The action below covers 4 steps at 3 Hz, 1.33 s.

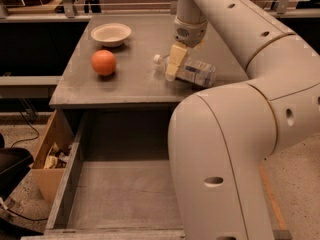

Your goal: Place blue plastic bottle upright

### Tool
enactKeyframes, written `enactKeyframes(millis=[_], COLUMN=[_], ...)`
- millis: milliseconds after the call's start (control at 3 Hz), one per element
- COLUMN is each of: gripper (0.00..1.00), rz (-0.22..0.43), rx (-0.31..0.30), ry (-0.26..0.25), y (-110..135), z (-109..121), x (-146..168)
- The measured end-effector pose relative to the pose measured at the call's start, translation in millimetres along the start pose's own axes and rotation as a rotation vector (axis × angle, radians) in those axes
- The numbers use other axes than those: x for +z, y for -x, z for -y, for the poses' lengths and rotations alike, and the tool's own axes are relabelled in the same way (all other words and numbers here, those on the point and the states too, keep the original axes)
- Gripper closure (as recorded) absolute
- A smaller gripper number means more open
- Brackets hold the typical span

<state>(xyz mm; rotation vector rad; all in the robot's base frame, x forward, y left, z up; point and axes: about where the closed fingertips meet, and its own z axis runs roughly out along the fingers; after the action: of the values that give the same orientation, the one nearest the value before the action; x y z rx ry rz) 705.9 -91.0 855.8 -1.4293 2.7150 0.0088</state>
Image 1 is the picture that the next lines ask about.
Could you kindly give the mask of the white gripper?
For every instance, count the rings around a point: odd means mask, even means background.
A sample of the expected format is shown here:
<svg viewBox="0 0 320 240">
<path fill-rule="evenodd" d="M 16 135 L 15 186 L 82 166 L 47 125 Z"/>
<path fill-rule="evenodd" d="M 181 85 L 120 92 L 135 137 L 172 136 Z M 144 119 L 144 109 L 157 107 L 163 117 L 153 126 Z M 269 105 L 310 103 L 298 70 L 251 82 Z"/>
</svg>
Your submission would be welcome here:
<svg viewBox="0 0 320 240">
<path fill-rule="evenodd" d="M 186 23 L 178 17 L 174 19 L 174 38 L 176 43 L 171 47 L 169 59 L 165 71 L 165 78 L 174 81 L 179 67 L 187 55 L 187 47 L 196 47 L 203 39 L 207 30 L 207 21 L 201 23 Z"/>
</svg>

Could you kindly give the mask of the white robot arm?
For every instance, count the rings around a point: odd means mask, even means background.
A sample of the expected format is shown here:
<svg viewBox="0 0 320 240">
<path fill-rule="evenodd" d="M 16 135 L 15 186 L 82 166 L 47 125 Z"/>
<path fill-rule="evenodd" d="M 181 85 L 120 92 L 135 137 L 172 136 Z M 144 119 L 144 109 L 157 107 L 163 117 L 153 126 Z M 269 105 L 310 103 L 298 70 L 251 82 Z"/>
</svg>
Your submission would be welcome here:
<svg viewBox="0 0 320 240">
<path fill-rule="evenodd" d="M 178 0 L 175 24 L 210 23 L 247 74 L 197 92 L 169 124 L 186 240 L 274 240 L 259 164 L 320 128 L 317 52 L 250 0 Z"/>
</svg>

